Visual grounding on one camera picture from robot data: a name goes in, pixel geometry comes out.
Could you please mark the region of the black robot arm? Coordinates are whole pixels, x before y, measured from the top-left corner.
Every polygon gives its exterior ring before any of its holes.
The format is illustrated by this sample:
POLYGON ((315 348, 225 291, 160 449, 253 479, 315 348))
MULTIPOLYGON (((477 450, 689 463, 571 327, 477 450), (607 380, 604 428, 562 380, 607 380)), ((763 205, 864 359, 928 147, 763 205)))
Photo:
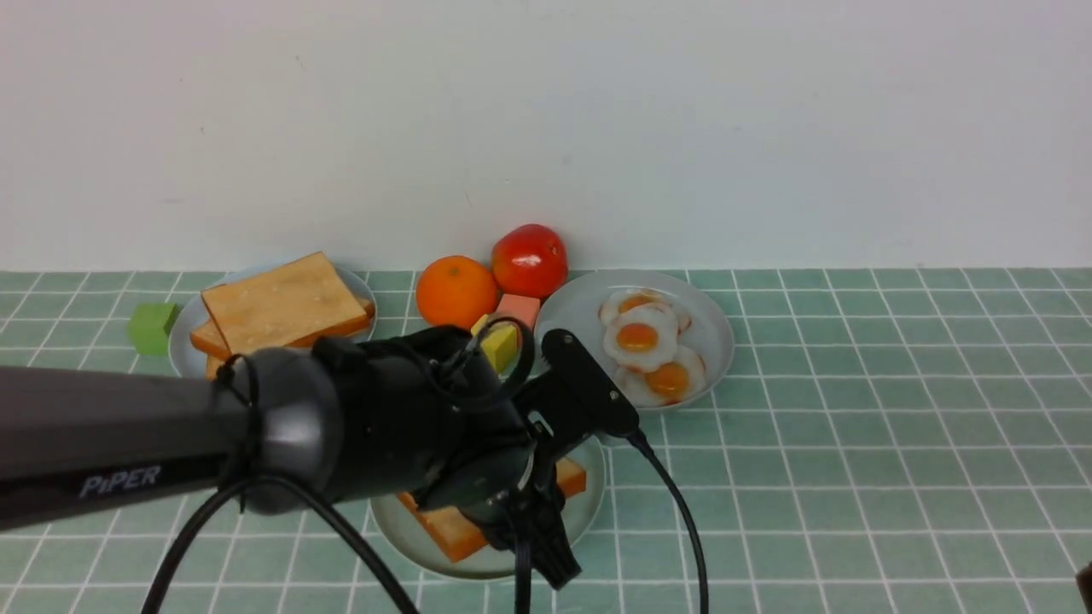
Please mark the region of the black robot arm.
POLYGON ((581 568, 546 432, 468 331, 434 327, 311 350, 265 347, 212 380, 3 367, 3 529, 275 473, 330 504, 407 493, 492 547, 531 552, 554 589, 581 568))

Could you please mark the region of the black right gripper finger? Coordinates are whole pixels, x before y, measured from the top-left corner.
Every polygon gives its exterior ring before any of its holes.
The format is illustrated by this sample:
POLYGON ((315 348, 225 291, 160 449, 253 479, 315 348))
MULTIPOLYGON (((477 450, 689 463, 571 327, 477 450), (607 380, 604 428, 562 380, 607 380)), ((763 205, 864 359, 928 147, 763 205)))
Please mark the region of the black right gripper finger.
POLYGON ((566 533, 561 516, 565 505, 561 491, 530 492, 531 566, 554 591, 561 591, 582 572, 566 533))

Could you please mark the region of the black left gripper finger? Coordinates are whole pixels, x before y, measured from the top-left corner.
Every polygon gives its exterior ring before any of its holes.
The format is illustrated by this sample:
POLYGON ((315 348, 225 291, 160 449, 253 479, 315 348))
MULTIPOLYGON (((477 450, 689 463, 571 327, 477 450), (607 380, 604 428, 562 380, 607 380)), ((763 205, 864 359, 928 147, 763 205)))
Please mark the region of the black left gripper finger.
POLYGON ((486 524, 486 540, 497 551, 533 553, 533 513, 526 504, 494 504, 495 519, 486 524))

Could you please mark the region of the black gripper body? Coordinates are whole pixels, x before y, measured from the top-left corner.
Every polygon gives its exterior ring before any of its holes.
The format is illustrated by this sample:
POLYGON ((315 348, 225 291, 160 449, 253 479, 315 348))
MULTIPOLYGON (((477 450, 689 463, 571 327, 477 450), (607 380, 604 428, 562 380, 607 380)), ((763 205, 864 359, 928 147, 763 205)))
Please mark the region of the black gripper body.
POLYGON ((506 379, 479 339, 454 326, 359 345, 324 336, 311 354, 344 413, 327 498, 406 492, 430 512, 480 506, 524 483, 536 447, 515 404, 536 361, 527 329, 506 379))

